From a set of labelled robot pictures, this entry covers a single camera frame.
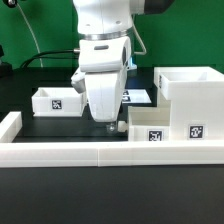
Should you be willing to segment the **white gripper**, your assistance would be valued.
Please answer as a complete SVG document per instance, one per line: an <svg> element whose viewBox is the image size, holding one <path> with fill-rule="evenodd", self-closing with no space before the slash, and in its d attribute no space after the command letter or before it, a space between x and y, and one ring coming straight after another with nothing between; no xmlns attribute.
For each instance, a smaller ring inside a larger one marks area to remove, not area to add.
<svg viewBox="0 0 224 224"><path fill-rule="evenodd" d="M96 122L111 122L106 125L108 132L116 132L117 120L125 84L127 70L86 73L85 85L90 112Z"/></svg>

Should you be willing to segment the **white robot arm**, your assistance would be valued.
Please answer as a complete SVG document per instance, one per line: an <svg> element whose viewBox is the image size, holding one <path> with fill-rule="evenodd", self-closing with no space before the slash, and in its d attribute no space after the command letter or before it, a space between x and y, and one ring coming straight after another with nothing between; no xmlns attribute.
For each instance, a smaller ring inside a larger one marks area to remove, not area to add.
<svg viewBox="0 0 224 224"><path fill-rule="evenodd" d="M161 14L175 0L73 0L78 15L78 69L71 84L86 93L92 118L117 129L136 14Z"/></svg>

